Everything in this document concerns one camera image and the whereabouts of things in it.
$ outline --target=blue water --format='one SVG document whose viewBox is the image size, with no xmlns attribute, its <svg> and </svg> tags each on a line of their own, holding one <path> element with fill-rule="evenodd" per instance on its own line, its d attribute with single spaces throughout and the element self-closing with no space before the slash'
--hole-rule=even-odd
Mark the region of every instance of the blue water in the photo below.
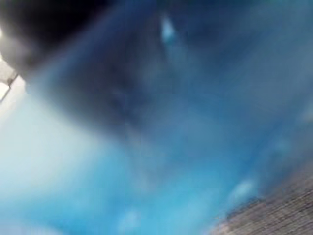
<svg viewBox="0 0 313 235">
<path fill-rule="evenodd" d="M 311 99 L 312 11 L 145 1 L 99 18 L 3 127 L 0 218 L 190 235 L 264 195 L 308 158 L 289 152 Z"/>
</svg>

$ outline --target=water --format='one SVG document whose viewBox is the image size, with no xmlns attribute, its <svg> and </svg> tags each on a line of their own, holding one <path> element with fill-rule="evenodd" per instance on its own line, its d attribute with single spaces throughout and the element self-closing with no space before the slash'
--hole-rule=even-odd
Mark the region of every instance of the water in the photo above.
<svg viewBox="0 0 313 235">
<path fill-rule="evenodd" d="M 311 14 L 305 0 L 144 1 L 100 17 L 2 130 L 1 218 L 189 235 L 271 191 L 310 158 L 293 136 L 311 103 Z"/>
</svg>

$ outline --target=white light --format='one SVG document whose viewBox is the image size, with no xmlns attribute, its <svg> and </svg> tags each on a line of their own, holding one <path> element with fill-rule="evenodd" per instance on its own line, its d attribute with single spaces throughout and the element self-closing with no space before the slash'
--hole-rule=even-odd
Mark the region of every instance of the white light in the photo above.
<svg viewBox="0 0 313 235">
<path fill-rule="evenodd" d="M 6 85 L 3 82 L 0 82 L 0 100 L 2 100 L 5 97 L 9 89 L 10 87 L 8 85 Z"/>
</svg>

